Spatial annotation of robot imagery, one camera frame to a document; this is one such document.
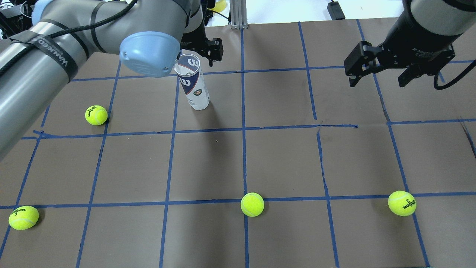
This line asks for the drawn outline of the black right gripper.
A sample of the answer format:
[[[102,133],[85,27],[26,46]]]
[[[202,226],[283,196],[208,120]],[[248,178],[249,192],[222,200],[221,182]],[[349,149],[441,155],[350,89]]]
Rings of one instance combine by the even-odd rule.
[[[399,87],[426,74],[434,76],[434,88],[441,69],[450,61],[445,53],[456,40],[454,35],[439,35],[421,26],[410,11],[404,11],[379,46],[360,41],[344,60],[350,87],[362,77],[384,68],[408,68],[399,75]]]

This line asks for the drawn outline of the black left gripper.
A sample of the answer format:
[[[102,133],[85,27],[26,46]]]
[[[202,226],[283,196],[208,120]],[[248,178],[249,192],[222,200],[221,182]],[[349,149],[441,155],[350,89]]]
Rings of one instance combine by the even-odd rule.
[[[180,48],[202,54],[208,60],[210,67],[213,67],[215,62],[221,62],[224,53],[221,38],[207,39],[203,20],[196,27],[192,27],[190,32],[183,34]]]

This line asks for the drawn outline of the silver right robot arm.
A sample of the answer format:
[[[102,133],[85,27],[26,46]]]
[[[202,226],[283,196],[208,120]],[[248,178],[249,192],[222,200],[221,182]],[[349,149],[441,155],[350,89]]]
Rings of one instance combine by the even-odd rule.
[[[474,24],[474,0],[405,0],[382,44],[361,41],[345,59],[350,86],[366,75],[402,68],[400,87],[426,74],[433,76],[436,90],[449,88],[475,67],[472,62],[452,81],[438,85],[440,71],[455,57],[453,42]]]

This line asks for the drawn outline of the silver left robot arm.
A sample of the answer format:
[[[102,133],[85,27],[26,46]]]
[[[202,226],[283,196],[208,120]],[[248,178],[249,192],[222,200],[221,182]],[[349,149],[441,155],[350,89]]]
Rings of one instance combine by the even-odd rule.
[[[95,52],[117,54],[130,70],[160,78],[181,49],[210,66],[224,51],[220,38],[205,34],[199,0],[39,0],[32,22],[1,53],[1,158]]]

